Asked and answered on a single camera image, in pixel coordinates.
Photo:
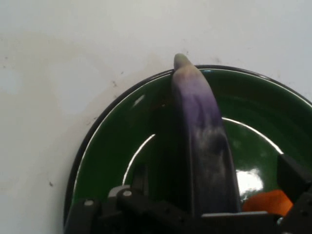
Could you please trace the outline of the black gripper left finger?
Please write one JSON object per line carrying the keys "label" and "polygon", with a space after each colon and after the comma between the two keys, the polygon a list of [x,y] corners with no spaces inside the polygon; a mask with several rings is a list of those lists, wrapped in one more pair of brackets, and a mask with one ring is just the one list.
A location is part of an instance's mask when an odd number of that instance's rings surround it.
{"label": "black gripper left finger", "polygon": [[66,234],[195,234],[202,231],[199,219],[162,201],[148,198],[148,169],[135,168],[130,185],[111,189],[105,202],[84,198],[67,217]]}

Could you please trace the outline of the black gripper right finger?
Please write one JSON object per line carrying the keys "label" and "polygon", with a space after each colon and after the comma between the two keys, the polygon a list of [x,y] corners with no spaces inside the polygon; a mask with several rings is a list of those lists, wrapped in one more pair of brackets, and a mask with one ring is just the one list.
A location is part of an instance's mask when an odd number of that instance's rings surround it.
{"label": "black gripper right finger", "polygon": [[312,174],[292,157],[279,155],[277,184],[293,203],[279,224],[283,234],[312,232]]}

